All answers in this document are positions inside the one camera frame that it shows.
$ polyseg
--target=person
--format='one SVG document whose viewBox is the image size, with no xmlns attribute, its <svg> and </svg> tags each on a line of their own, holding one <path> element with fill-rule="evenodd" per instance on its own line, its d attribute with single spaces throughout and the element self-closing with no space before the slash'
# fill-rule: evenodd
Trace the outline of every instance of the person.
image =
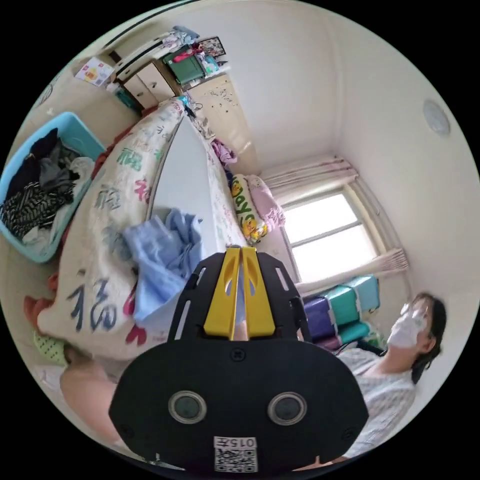
<svg viewBox="0 0 480 480">
<path fill-rule="evenodd" d="M 369 418 L 351 448 L 334 463 L 368 452 L 392 432 L 411 407 L 422 372 L 441 352 L 446 322 L 444 303 L 429 293 L 420 293 L 402 309 L 383 355 L 361 348 L 338 354 L 358 382 Z M 246 339 L 243 322 L 236 325 L 234 340 Z M 65 346 L 64 355 L 68 367 L 60 378 L 60 388 L 68 406 L 105 441 L 125 446 L 108 414 L 116 383 L 98 361 L 69 346 Z M 321 466 L 317 459 L 301 470 Z"/>
<path fill-rule="evenodd" d="M 412 406 L 423 371 L 442 350 L 446 324 L 444 303 L 430 293 L 419 293 L 401 310 L 391 328 L 387 350 L 380 356 L 362 348 L 338 354 L 358 382 L 369 418 L 350 449 L 333 463 L 369 452 L 392 433 Z M 317 458 L 300 470 L 329 464 L 321 464 Z"/>
</svg>

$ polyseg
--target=dark hair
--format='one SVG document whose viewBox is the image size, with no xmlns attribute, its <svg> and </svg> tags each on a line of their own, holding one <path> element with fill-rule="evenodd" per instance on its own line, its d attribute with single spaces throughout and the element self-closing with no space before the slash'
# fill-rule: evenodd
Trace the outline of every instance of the dark hair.
<svg viewBox="0 0 480 480">
<path fill-rule="evenodd" d="M 429 352 L 421 353 L 413 363 L 411 368 L 411 379 L 414 384 L 418 383 L 424 370 L 428 370 L 434 359 L 441 353 L 442 339 L 447 325 L 447 310 L 443 301 L 427 292 L 419 293 L 413 301 L 416 302 L 421 299 L 428 299 L 432 304 L 431 328 L 429 335 L 431 338 L 435 338 L 435 345 Z"/>
</svg>

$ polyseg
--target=qr code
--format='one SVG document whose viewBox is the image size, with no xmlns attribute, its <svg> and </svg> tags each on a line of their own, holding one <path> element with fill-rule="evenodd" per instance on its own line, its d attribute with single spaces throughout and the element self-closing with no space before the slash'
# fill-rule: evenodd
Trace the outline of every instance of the qr code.
<svg viewBox="0 0 480 480">
<path fill-rule="evenodd" d="M 239 448 L 216 448 L 215 470 L 217 472 L 258 472 L 257 451 Z"/>
</svg>

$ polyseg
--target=window frame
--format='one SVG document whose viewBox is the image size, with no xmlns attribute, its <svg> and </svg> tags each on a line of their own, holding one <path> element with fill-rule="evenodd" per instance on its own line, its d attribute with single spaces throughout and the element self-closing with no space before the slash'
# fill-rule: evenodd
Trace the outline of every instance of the window frame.
<svg viewBox="0 0 480 480">
<path fill-rule="evenodd" d="M 290 202 L 282 205 L 282 208 L 283 208 L 283 210 L 287 211 L 287 210 L 291 210 L 291 209 L 294 209 L 294 208 L 297 208 L 297 207 L 301 207 L 303 205 L 308 205 L 309 203 L 316 202 L 318 200 L 323 200 L 323 199 L 327 199 L 329 197 L 334 197 L 335 195 L 343 195 L 343 197 L 347 201 L 349 207 L 351 208 L 353 214 L 356 217 L 355 222 L 349 223 L 349 224 L 344 225 L 342 227 L 335 228 L 335 229 L 330 230 L 328 232 L 325 232 L 325 233 L 322 233 L 322 234 L 319 234 L 319 235 L 315 235 L 315 236 L 306 238 L 304 240 L 299 240 L 299 241 L 296 241 L 296 242 L 293 242 L 293 243 L 290 242 L 289 236 L 287 235 L 287 232 L 286 232 L 285 228 L 284 227 L 280 228 L 281 234 L 283 236 L 283 240 L 284 240 L 285 245 L 286 245 L 287 250 L 288 250 L 288 256 L 289 256 L 290 262 L 291 262 L 291 264 L 293 266 L 293 270 L 295 272 L 297 283 L 302 281 L 302 277 L 300 276 L 300 271 L 299 271 L 299 268 L 297 266 L 297 262 L 295 260 L 295 256 L 294 256 L 294 252 L 293 252 L 293 249 L 295 247 L 299 247 L 301 245 L 309 244 L 311 242 L 314 242 L 316 240 L 320 240 L 320 239 L 323 239 L 323 238 L 326 238 L 326 237 L 331 237 L 332 235 L 339 234 L 339 233 L 344 232 L 346 230 L 349 230 L 353 227 L 358 227 L 358 226 L 361 225 L 365 229 L 365 232 L 368 236 L 368 239 L 370 240 L 370 243 L 373 247 L 373 250 L 376 253 L 376 256 L 378 257 L 381 254 L 381 249 L 379 248 L 379 245 L 375 241 L 375 237 L 372 235 L 372 231 L 371 231 L 368 223 L 365 221 L 364 216 L 362 215 L 362 212 L 357 207 L 353 198 L 351 197 L 349 192 L 344 187 L 335 188 L 333 190 L 329 190 L 329 191 L 323 192 L 323 193 L 317 193 L 315 195 L 304 197 L 304 198 L 301 198 L 299 200 L 290 201 Z"/>
</svg>

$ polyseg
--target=purple storage box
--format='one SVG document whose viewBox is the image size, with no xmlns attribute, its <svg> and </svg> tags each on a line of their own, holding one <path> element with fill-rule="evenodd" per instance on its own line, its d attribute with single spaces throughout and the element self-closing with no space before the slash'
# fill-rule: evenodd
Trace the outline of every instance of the purple storage box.
<svg viewBox="0 0 480 480">
<path fill-rule="evenodd" d="M 342 346 L 342 341 L 337 335 L 334 335 L 330 338 L 324 338 L 323 340 L 316 341 L 315 345 L 317 347 L 322 347 L 326 350 L 330 350 L 331 352 L 335 352 Z"/>
<path fill-rule="evenodd" d="M 305 304 L 304 309 L 313 340 L 336 335 L 337 331 L 330 319 L 329 301 L 326 298 L 322 296 L 313 298 Z"/>
</svg>

